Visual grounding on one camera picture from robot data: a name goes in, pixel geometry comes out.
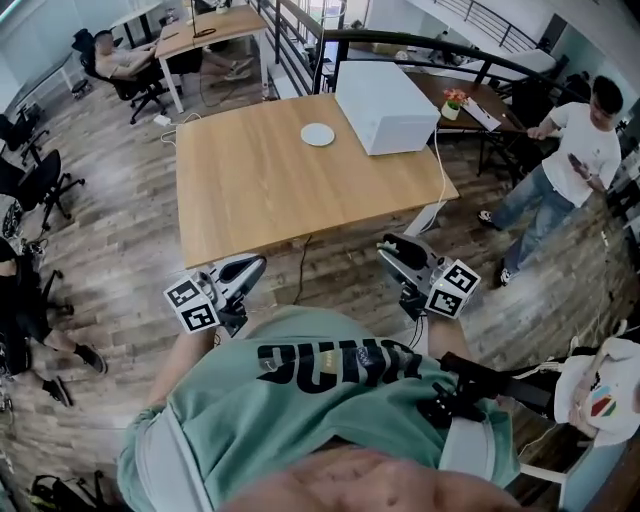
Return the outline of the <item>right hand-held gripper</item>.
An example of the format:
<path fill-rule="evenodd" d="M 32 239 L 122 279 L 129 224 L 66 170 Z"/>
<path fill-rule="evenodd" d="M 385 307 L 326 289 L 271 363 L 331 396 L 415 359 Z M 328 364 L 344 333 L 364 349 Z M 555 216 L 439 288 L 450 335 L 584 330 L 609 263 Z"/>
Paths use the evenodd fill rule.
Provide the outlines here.
<path fill-rule="evenodd" d="M 387 233 L 383 241 L 395 243 L 398 253 L 378 250 L 378 257 L 402 285 L 399 304 L 411 319 L 436 313 L 457 319 L 481 282 L 461 260 L 438 257 L 424 241 L 406 234 Z"/>

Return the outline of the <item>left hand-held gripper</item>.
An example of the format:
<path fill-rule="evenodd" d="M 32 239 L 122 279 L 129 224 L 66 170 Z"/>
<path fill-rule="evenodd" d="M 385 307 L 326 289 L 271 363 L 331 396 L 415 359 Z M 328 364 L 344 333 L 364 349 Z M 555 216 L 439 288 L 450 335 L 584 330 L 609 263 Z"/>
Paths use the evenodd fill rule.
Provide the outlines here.
<path fill-rule="evenodd" d="M 266 259 L 242 253 L 196 271 L 164 290 L 163 295 L 188 334 L 213 327 L 234 337 L 247 322 L 244 298 L 266 269 Z"/>

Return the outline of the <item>white round plate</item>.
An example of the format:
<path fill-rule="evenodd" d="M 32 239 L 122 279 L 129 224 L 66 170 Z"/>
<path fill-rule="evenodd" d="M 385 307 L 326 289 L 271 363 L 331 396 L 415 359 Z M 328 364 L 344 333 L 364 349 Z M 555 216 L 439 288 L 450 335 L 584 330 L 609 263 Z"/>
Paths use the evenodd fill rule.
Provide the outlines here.
<path fill-rule="evenodd" d="M 333 129 L 323 123 L 309 123 L 300 131 L 303 142 L 313 147 L 326 147 L 333 143 L 335 133 Z"/>

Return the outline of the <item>person's right forearm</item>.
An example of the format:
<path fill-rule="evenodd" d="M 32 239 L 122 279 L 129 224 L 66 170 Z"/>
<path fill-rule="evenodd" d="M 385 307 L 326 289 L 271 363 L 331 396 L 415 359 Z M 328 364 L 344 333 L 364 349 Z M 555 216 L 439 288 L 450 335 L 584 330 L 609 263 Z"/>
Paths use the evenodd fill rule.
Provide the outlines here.
<path fill-rule="evenodd" d="M 427 344 L 430 357 L 441 359 L 446 353 L 451 352 L 466 360 L 473 359 L 464 330 L 457 319 L 430 314 L 427 320 Z"/>

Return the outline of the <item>person's left forearm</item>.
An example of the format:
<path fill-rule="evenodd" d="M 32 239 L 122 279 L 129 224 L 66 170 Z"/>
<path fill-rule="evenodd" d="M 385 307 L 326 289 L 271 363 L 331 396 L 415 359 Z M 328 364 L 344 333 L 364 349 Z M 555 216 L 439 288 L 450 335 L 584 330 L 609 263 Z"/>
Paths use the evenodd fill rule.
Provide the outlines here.
<path fill-rule="evenodd" d="M 181 379 L 215 346 L 217 328 L 195 333 L 181 333 L 151 386 L 147 406 L 166 403 L 167 397 Z"/>

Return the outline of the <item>wooden table with white legs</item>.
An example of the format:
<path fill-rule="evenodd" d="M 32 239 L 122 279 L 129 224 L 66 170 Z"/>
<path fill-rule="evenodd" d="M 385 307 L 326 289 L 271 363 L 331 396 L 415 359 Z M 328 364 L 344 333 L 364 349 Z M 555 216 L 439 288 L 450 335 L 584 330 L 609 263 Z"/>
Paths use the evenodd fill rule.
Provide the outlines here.
<path fill-rule="evenodd" d="M 303 142 L 309 123 L 330 126 L 333 143 Z M 188 268 L 380 216 L 426 212 L 459 196 L 430 149 L 367 155 L 328 94 L 179 126 L 176 180 Z"/>

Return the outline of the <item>black chest harness device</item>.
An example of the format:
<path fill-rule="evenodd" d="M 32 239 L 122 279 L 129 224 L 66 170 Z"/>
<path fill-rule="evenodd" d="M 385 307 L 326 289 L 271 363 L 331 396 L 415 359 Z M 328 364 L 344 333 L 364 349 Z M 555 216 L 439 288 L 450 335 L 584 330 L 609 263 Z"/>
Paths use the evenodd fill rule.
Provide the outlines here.
<path fill-rule="evenodd" d="M 417 404 L 418 411 L 436 428 L 449 428 L 454 419 L 484 422 L 488 414 L 480 409 L 480 401 L 494 399 L 498 395 L 539 407 L 551 401 L 550 391 L 463 359 L 452 352 L 443 356 L 440 368 L 458 376 L 455 390 L 449 392 L 439 383 L 434 383 L 432 388 L 436 396 Z"/>

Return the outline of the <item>white box appliance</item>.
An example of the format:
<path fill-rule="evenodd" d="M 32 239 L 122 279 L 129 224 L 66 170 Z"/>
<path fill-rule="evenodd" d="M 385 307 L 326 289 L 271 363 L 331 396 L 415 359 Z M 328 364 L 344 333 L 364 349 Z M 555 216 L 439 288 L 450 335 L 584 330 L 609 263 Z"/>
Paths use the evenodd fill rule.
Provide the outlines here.
<path fill-rule="evenodd" d="M 395 63 L 344 61 L 335 100 L 370 156 L 420 152 L 440 112 Z"/>

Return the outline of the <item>green printed t-shirt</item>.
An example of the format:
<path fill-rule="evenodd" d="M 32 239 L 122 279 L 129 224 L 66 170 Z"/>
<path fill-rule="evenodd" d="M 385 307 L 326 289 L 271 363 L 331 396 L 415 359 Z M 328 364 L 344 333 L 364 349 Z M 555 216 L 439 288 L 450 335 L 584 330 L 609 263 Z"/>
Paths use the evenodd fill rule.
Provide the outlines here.
<path fill-rule="evenodd" d="M 439 359 L 377 337 L 340 313 L 289 307 L 217 343 L 166 403 L 130 424 L 117 484 L 134 512 L 217 512 L 247 486 L 324 450 L 354 446 L 443 470 L 448 432 L 417 409 L 456 378 Z M 510 416 L 488 414 L 507 491 L 518 473 Z"/>

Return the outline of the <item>small potted plant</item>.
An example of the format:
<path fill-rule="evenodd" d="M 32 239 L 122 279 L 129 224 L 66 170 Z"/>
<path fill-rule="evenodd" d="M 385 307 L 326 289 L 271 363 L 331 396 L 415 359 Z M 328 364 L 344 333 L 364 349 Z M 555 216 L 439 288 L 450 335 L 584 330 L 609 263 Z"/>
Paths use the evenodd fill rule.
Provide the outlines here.
<path fill-rule="evenodd" d="M 451 121 L 455 121 L 468 103 L 468 95 L 461 89 L 445 89 L 443 91 L 445 103 L 441 108 L 441 115 Z"/>

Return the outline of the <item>white paper sheet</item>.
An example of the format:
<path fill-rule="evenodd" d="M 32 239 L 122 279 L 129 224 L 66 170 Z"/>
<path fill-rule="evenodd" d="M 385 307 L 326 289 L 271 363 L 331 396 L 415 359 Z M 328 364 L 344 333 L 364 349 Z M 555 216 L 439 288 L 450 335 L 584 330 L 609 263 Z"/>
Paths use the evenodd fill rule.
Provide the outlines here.
<path fill-rule="evenodd" d="M 462 108 L 488 132 L 501 126 L 501 122 L 483 109 L 473 98 L 468 97 Z"/>

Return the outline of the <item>dark wooden desk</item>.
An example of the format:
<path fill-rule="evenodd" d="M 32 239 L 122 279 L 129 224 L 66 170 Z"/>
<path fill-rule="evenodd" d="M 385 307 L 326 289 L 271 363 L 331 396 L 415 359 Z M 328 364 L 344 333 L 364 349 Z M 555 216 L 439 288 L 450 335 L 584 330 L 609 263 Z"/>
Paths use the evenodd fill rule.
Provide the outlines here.
<path fill-rule="evenodd" d="M 439 121 L 439 128 L 444 132 L 472 134 L 480 138 L 479 175 L 493 166 L 494 155 L 501 158 L 496 167 L 505 169 L 513 183 L 517 183 L 541 162 L 539 147 L 526 137 L 520 120 L 489 85 L 426 73 L 409 73 L 408 76 L 436 106 L 445 105 L 446 90 L 458 89 L 469 97 L 469 105 L 474 100 L 499 122 L 498 127 L 490 131 L 464 108 L 455 120 L 442 116 Z"/>

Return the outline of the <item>black office chair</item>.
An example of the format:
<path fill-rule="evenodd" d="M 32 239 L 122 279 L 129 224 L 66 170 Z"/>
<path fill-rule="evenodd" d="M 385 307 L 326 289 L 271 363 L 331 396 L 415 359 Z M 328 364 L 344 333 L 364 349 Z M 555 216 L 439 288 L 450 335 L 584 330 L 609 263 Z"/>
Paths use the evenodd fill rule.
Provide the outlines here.
<path fill-rule="evenodd" d="M 65 185 L 65 181 L 70 179 L 70 173 L 62 172 L 58 150 L 51 151 L 39 164 L 26 172 L 0 157 L 0 194 L 14 198 L 25 212 L 34 210 L 38 205 L 44 205 L 44 231 L 51 229 L 48 219 L 54 206 L 65 219 L 72 218 L 64 210 L 60 198 L 74 186 L 84 186 L 86 180 L 77 179 Z"/>
<path fill-rule="evenodd" d="M 165 104 L 161 101 L 161 96 L 168 89 L 162 86 L 162 78 L 156 73 L 144 73 L 133 81 L 107 79 L 96 73 L 94 36 L 86 28 L 81 29 L 74 35 L 72 48 L 80 53 L 81 66 L 88 76 L 110 84 L 120 100 L 130 102 L 130 107 L 134 109 L 130 124 L 134 125 L 137 122 L 136 117 L 150 102 L 157 104 L 160 108 L 160 114 L 165 115 L 167 110 Z"/>
<path fill-rule="evenodd" d="M 40 116 L 28 116 L 26 108 L 23 107 L 18 111 L 15 121 L 11 121 L 9 117 L 0 114 L 0 140 L 11 152 L 20 152 L 22 165 L 27 165 L 27 157 L 31 156 L 36 165 L 41 163 L 39 151 L 42 149 L 39 140 L 49 135 L 48 129 L 37 131 L 36 127 L 40 120 Z"/>

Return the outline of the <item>person's chin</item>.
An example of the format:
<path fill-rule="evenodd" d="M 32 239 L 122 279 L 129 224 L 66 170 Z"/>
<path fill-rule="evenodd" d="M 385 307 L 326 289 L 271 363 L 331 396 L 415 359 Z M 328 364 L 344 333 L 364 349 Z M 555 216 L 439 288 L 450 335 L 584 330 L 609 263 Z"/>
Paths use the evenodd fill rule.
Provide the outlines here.
<path fill-rule="evenodd" d="M 369 449 L 314 453 L 247 486 L 217 512 L 533 512 L 475 476 Z"/>

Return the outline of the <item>black metal railing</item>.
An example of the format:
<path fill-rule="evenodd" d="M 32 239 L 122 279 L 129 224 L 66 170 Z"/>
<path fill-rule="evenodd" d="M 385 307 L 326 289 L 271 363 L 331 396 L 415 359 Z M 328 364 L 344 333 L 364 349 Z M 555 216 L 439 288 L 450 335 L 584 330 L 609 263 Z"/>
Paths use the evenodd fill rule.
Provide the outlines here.
<path fill-rule="evenodd" d="M 459 73 L 474 83 L 487 83 L 503 99 L 512 95 L 513 85 L 521 82 L 537 83 L 551 97 L 566 95 L 574 101 L 587 97 L 557 82 L 563 65 L 552 62 L 551 69 L 538 72 L 529 65 L 521 65 L 504 57 L 479 49 L 403 32 L 369 29 L 327 29 L 315 21 L 291 0 L 246 0 L 267 23 L 266 40 L 299 96 L 334 91 L 339 68 L 347 60 L 393 62 L 401 66 L 425 68 L 429 74 L 438 71 Z M 365 56 L 353 52 L 357 45 L 372 47 L 406 46 L 410 49 L 437 50 L 456 57 L 471 59 L 470 68 L 462 65 L 431 62 L 411 58 L 377 55 L 369 50 Z"/>

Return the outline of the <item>light wooden desk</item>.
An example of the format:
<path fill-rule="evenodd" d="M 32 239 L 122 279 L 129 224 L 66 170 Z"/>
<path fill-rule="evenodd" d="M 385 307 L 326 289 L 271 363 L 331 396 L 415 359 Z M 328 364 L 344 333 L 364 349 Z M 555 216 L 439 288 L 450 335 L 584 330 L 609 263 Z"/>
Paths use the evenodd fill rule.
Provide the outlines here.
<path fill-rule="evenodd" d="M 267 28 L 264 19 L 249 4 L 233 6 L 223 14 L 208 12 L 193 15 L 191 24 L 179 21 L 165 26 L 161 31 L 155 56 L 163 71 L 177 112 L 183 113 L 184 108 L 168 66 L 168 59 L 210 44 L 248 36 L 252 36 L 258 44 L 262 97 L 267 100 L 270 96 Z"/>

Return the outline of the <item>white framed blue panel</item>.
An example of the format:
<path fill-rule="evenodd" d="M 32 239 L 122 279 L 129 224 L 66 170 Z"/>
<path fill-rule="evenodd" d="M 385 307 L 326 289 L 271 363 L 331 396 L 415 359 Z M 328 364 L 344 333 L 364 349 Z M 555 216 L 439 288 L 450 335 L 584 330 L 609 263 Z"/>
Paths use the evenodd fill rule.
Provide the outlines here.
<path fill-rule="evenodd" d="M 526 449 L 511 490 L 525 506 L 586 512 L 614 473 L 637 454 L 640 438 L 600 448 L 587 441 L 549 441 Z"/>

